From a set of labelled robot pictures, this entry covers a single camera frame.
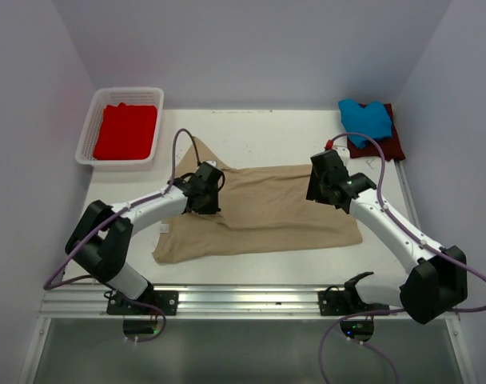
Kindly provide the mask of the beige t shirt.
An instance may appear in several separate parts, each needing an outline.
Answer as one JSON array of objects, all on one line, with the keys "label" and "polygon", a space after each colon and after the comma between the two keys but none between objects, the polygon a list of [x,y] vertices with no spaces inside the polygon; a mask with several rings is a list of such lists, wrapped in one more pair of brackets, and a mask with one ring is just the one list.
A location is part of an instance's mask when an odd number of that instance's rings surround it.
[{"label": "beige t shirt", "polygon": [[342,210],[306,198],[308,165],[235,169],[201,140],[176,165],[178,175],[198,159],[214,160],[224,172],[220,212],[188,213],[166,220],[153,252],[159,264],[207,256],[263,254],[353,246],[363,238],[356,220]]}]

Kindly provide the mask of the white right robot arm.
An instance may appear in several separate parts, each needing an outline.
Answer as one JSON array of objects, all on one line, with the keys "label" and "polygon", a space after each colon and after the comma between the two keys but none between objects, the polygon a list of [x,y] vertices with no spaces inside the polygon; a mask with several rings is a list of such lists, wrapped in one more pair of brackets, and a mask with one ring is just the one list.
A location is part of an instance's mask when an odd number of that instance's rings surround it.
[{"label": "white right robot arm", "polygon": [[306,198],[343,210],[370,229],[404,268],[398,275],[364,272],[318,294],[320,312],[361,314],[402,308],[426,324],[468,297],[466,256],[425,236],[386,202],[378,186],[362,173],[350,174],[336,150],[311,157]]}]

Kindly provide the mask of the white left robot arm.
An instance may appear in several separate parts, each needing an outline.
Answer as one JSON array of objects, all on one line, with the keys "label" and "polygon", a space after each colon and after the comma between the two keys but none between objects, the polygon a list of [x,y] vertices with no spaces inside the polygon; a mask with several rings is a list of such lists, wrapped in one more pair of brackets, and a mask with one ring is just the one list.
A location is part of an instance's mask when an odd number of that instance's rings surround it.
[{"label": "white left robot arm", "polygon": [[95,280],[125,297],[135,314],[144,314],[153,305],[152,284],[126,261],[132,237],[183,214],[218,213],[218,194],[224,184],[223,171],[203,162],[195,172],[169,181],[152,194],[112,205],[92,202],[66,243],[66,254]]}]

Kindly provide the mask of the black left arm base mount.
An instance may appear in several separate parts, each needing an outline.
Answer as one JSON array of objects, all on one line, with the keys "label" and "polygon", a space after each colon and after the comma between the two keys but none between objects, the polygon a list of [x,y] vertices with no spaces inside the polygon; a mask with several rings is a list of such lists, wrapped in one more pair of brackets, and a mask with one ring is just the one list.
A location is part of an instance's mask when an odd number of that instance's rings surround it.
[{"label": "black left arm base mount", "polygon": [[127,299],[115,290],[108,290],[103,294],[108,300],[106,313],[108,315],[138,316],[158,314],[150,308],[155,306],[165,316],[177,314],[179,293],[176,290],[155,290],[147,287],[144,293],[137,299]]}]

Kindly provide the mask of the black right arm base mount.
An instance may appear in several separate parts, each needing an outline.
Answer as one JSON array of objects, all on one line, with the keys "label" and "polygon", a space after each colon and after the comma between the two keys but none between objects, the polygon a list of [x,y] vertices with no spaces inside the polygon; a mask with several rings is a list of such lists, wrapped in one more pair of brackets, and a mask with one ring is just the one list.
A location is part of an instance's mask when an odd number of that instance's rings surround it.
[{"label": "black right arm base mount", "polygon": [[357,293],[357,283],[373,275],[373,272],[364,272],[350,278],[343,286],[329,286],[326,290],[318,291],[320,315],[345,316],[373,310],[389,310],[389,306],[380,303],[364,303]]}]

